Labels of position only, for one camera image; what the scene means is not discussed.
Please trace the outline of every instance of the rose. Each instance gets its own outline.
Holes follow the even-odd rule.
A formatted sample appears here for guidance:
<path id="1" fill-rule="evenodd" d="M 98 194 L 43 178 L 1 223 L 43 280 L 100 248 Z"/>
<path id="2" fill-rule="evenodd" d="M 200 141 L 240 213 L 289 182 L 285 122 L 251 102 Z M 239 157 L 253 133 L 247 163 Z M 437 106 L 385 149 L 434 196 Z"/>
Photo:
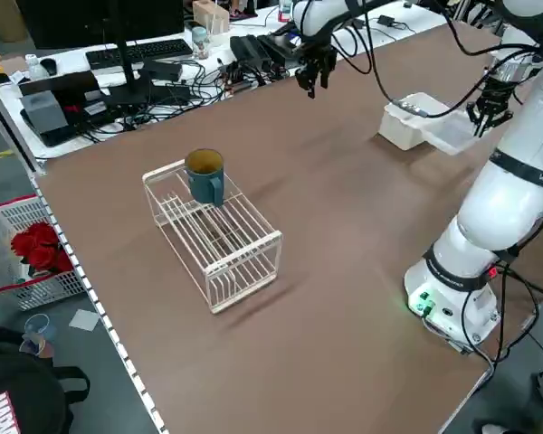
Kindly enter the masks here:
<path id="1" fill-rule="evenodd" d="M 52 226 L 46 222 L 38 222 L 31 225 L 27 231 L 34 236 L 37 244 L 58 245 L 58 237 Z"/>
<path id="2" fill-rule="evenodd" d="M 28 263 L 37 271 L 51 269 L 58 258 L 58 249 L 50 246 L 36 246 L 28 255 Z"/>
<path id="3" fill-rule="evenodd" d="M 16 255 L 26 258 L 36 247 L 36 238 L 26 231 L 20 232 L 12 238 L 10 246 Z"/>
<path id="4" fill-rule="evenodd" d="M 64 250 L 59 250 L 58 258 L 56 259 L 56 264 L 54 267 L 56 267 L 56 269 L 61 273 L 72 271 L 71 260 Z"/>

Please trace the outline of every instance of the blue mug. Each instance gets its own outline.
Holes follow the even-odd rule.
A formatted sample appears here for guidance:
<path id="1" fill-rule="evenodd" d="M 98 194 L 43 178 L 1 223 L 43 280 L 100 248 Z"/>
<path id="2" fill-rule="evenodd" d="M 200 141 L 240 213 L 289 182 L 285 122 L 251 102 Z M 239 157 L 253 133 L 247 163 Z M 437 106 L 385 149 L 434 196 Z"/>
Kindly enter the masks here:
<path id="1" fill-rule="evenodd" d="M 224 204 L 224 158 L 213 149 L 197 149 L 185 159 L 189 189 L 199 203 Z"/>

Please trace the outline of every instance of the desk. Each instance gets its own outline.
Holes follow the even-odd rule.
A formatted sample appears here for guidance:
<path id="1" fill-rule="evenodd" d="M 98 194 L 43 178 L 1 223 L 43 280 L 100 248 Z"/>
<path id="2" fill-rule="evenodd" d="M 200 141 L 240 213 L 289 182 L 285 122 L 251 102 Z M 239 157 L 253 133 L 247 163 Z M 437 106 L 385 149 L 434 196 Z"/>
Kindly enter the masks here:
<path id="1" fill-rule="evenodd" d="M 471 50 L 496 40 L 458 28 Z M 376 58 L 393 96 L 447 102 L 489 60 L 463 56 L 446 26 Z M 340 62 L 315 100 L 287 79 L 56 159 L 37 180 L 160 429 L 426 434 L 478 381 L 484 362 L 426 332 L 402 282 L 497 137 L 456 157 L 403 152 L 376 136 L 385 104 L 372 77 Z M 230 116 L 243 119 L 241 134 Z M 202 144 L 218 144 L 230 176 L 285 237 L 278 279 L 218 316 L 154 226 L 141 183 Z M 543 235 L 523 267 L 543 285 Z M 516 297 L 509 305 L 512 321 Z"/>
<path id="2" fill-rule="evenodd" d="M 410 9 L 406 9 L 402 7 L 402 3 L 403 2 L 398 2 L 383 6 L 370 13 L 369 16 L 378 17 L 381 14 L 393 16 L 397 21 L 407 23 L 408 26 L 417 33 L 424 32 L 445 23 L 444 19 L 438 14 L 433 14 L 432 12 L 418 6 L 413 6 Z M 200 63 L 205 66 L 206 71 L 214 71 L 219 66 L 217 64 L 218 58 L 221 59 L 222 62 L 225 64 L 235 60 L 232 51 L 229 48 L 229 38 L 231 36 L 243 36 L 246 34 L 265 34 L 280 28 L 283 23 L 278 23 L 277 12 L 275 11 L 275 9 L 276 7 L 264 8 L 258 11 L 259 15 L 257 18 L 241 21 L 240 23 L 237 23 L 237 25 L 231 24 L 231 31 L 229 33 L 226 33 L 222 37 L 223 39 L 220 41 L 221 45 L 212 48 L 209 59 L 205 61 L 200 61 Z M 271 14 L 266 22 L 266 16 L 269 13 Z M 375 46 L 380 46 L 393 42 L 390 37 L 385 36 L 376 29 L 385 31 L 387 34 L 396 39 L 404 39 L 412 36 L 412 33 L 408 30 L 400 31 L 396 29 L 385 28 L 376 24 L 376 22 L 372 22 L 370 25 L 374 27 L 372 33 Z M 344 48 L 347 49 L 348 52 L 353 52 L 354 42 L 352 40 L 352 37 L 345 31 L 340 31 L 337 33 L 337 35 Z M 185 30 L 184 33 L 174 34 L 166 37 L 138 41 L 138 43 L 163 41 L 174 38 L 183 38 L 191 46 L 191 32 L 189 30 Z M 115 47 L 114 44 L 108 44 L 107 46 L 108 48 Z M 63 52 L 49 57 L 52 57 L 57 61 L 59 74 L 68 74 L 71 72 L 87 71 L 90 67 L 84 53 L 103 49 L 104 45 L 97 45 L 94 47 Z M 182 79 L 192 79 L 195 73 L 196 70 L 194 70 L 193 68 L 185 67 L 183 70 Z M 107 88 L 110 85 L 115 86 L 125 82 L 124 74 L 122 73 L 99 75 L 97 76 L 97 80 L 99 81 L 99 84 L 103 89 Z M 20 90 L 15 85 L 0 87 L 0 99 L 3 101 L 6 109 L 8 110 L 8 113 L 12 117 L 16 126 L 20 129 L 24 140 L 27 142 L 33 155 L 36 158 L 55 158 L 92 145 L 92 142 L 89 139 L 84 137 L 77 137 L 59 146 L 45 146 L 41 139 L 37 135 L 35 135 L 35 133 L 24 123 L 24 120 L 20 116 L 20 110 L 22 109 L 22 103 L 20 102 L 21 97 L 22 95 L 20 93 Z M 107 126 L 105 127 L 105 130 L 110 130 L 110 128 L 112 127 Z M 106 140 L 109 138 L 109 135 L 95 134 L 95 136 L 100 140 Z"/>

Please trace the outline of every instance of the gray floor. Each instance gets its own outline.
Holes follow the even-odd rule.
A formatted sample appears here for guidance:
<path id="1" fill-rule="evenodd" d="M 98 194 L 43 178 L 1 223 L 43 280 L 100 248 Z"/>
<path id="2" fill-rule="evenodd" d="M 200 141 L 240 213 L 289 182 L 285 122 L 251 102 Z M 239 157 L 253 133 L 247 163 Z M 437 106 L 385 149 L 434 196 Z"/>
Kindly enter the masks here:
<path id="1" fill-rule="evenodd" d="M 25 41 L 15 44 L 0 42 L 0 52 L 10 57 L 36 51 L 31 41 Z M 5 150 L 5 143 L 0 137 L 2 150 Z M 30 183 L 16 158 L 1 159 L 0 202 L 31 192 Z M 36 310 L 51 316 L 58 329 L 54 340 L 56 363 L 78 365 L 92 380 L 89 399 L 76 406 L 72 433 L 156 432 L 102 325 L 98 324 L 93 332 L 68 327 L 79 308 L 93 310 L 85 296 Z M 21 329 L 28 315 L 18 314 L 0 299 L 0 325 Z M 543 315 L 533 335 L 543 344 Z M 543 371 L 543 353 L 527 339 L 499 366 L 489 386 L 472 396 L 445 432 L 478 433 L 479 424 L 488 420 L 530 432 L 535 420 L 543 414 L 543 406 L 534 392 L 531 378 L 532 374 L 540 371 Z"/>
<path id="2" fill-rule="evenodd" d="M 0 137 L 3 150 L 6 145 Z M 0 159 L 0 202 L 29 193 L 33 193 L 32 186 L 16 157 Z M 80 366 L 92 383 L 88 400 L 73 408 L 72 434 L 157 432 L 102 324 L 92 332 L 68 326 L 77 309 L 94 311 L 86 296 L 72 297 L 32 313 L 19 313 L 0 297 L 0 326 L 22 331 L 29 315 L 44 312 L 50 316 L 57 328 L 53 340 L 55 363 Z"/>

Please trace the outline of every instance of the white desk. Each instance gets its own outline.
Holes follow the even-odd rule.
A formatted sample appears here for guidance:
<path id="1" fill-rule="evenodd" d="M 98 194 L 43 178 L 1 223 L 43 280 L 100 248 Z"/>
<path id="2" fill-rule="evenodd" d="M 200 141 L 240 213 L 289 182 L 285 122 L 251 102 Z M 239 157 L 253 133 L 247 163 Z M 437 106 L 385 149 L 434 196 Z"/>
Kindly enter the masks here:
<path id="1" fill-rule="evenodd" d="M 205 66 L 207 73 L 209 73 L 210 71 L 214 71 L 219 66 L 217 64 L 217 59 L 221 59 L 221 61 L 224 64 L 228 64 L 231 61 L 235 60 L 232 54 L 232 51 L 229 47 L 229 38 L 231 36 L 243 36 L 246 34 L 256 34 L 256 35 L 266 34 L 282 27 L 283 23 L 278 22 L 277 12 L 275 11 L 275 9 L 277 9 L 277 7 L 268 7 L 268 8 L 258 10 L 259 16 L 257 18 L 241 21 L 237 23 L 238 25 L 231 24 L 230 32 L 219 37 L 220 38 L 220 41 L 218 41 L 220 43 L 219 46 L 211 47 L 209 58 L 204 61 L 199 61 L 201 64 Z M 266 26 L 262 27 L 262 25 L 265 22 L 266 16 L 269 13 L 271 14 L 267 19 Z M 393 16 L 398 22 L 408 24 L 408 26 L 415 33 L 424 32 L 434 27 L 437 27 L 439 25 L 443 25 L 445 23 L 444 18 L 441 15 L 434 14 L 419 6 L 413 5 L 413 7 L 410 9 L 404 8 L 402 1 L 379 7 L 376 10 L 372 11 L 370 14 L 368 14 L 368 17 L 370 19 L 377 18 L 381 14 Z M 395 38 L 396 40 L 401 40 L 413 35 L 413 33 L 410 30 L 401 31 L 401 30 L 396 30 L 393 28 L 384 27 L 384 26 L 378 25 L 376 21 L 372 21 L 370 23 L 370 27 L 371 27 L 372 38 L 373 38 L 375 47 L 394 42 L 395 40 L 392 38 Z M 382 32 L 386 32 L 391 37 L 384 35 L 378 30 Z M 365 35 L 365 39 L 367 39 L 366 31 L 367 31 L 366 29 L 363 29 L 362 31 L 360 31 L 361 34 L 363 33 Z M 336 32 L 336 36 L 338 37 L 338 40 L 340 41 L 342 46 L 348 52 L 353 51 L 354 41 L 353 41 L 352 35 L 349 32 L 340 30 Z M 191 46 L 191 32 L 187 29 L 183 33 L 173 34 L 173 35 L 159 37 L 159 38 L 147 39 L 144 41 L 138 41 L 138 43 L 164 41 L 164 40 L 176 39 L 176 38 L 185 39 L 186 42 Z M 114 44 L 107 44 L 107 48 L 114 48 L 114 47 L 115 47 Z M 87 62 L 85 52 L 103 50 L 104 48 L 105 48 L 104 45 L 95 45 L 92 47 L 82 48 L 79 50 L 71 50 L 68 52 L 55 54 L 50 57 L 56 60 L 58 64 L 59 75 L 68 74 L 72 72 L 79 72 L 79 71 L 88 71 L 90 67 L 89 67 L 89 63 Z M 362 44 L 358 43 L 358 53 L 361 53 L 361 52 L 364 52 L 364 49 L 362 47 Z M 195 73 L 196 73 L 196 69 L 185 66 L 183 69 L 183 74 L 181 78 L 188 79 L 188 80 L 193 79 Z M 102 89 L 105 89 L 109 86 L 116 86 L 116 85 L 124 83 L 125 76 L 123 73 L 98 75 L 97 81 L 99 82 L 100 87 Z M 298 91 L 303 92 L 303 90 L 300 90 L 299 88 L 297 88 L 297 86 L 294 83 L 294 92 L 298 92 Z M 35 135 L 35 133 L 26 125 L 26 123 L 20 116 L 20 111 L 23 108 L 22 103 L 20 101 L 21 97 L 22 95 L 20 93 L 20 90 L 18 89 L 18 86 L 16 85 L 6 85 L 6 86 L 3 85 L 0 87 L 0 99 L 3 101 L 14 123 L 20 129 L 20 132 L 22 133 L 24 140 L 26 140 L 28 146 L 30 147 L 31 151 L 33 152 L 33 155 L 36 158 L 48 158 L 48 159 L 55 158 L 58 156 L 69 154 L 70 152 L 77 151 L 84 147 L 93 145 L 93 143 L 89 139 L 84 138 L 84 137 L 77 137 L 55 147 L 45 146 L 42 140 L 37 135 Z M 118 131 L 120 130 L 119 126 L 115 125 L 114 128 Z M 113 126 L 112 125 L 106 126 L 104 127 L 104 129 L 112 130 Z M 94 136 L 100 140 L 105 140 L 109 137 L 112 137 L 112 135 L 102 135 L 102 134 L 98 134 L 98 135 L 95 134 Z"/>

